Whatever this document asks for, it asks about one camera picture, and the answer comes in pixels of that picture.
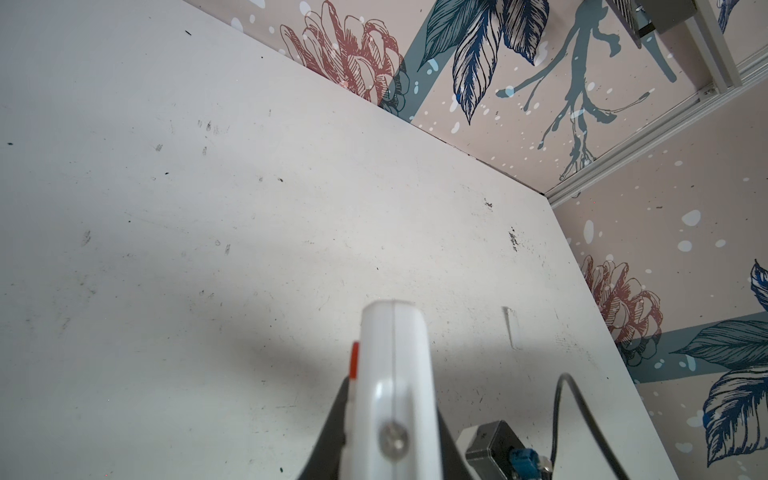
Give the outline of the white remote control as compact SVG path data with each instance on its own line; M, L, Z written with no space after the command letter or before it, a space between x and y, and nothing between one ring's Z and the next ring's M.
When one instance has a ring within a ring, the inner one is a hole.
M443 477L428 331L415 305L363 309L345 414L341 479Z

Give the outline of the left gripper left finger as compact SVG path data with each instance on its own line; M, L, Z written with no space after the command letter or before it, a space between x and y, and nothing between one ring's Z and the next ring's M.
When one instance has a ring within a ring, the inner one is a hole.
M339 479L341 455L346 442L344 423L349 383L348 377L342 381L318 440L298 476L299 480Z

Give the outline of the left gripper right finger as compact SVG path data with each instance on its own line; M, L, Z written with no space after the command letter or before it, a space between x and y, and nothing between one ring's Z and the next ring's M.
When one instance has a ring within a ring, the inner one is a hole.
M437 418L443 479L472 480L473 477L467 469L464 458L457 448L440 411L437 411Z

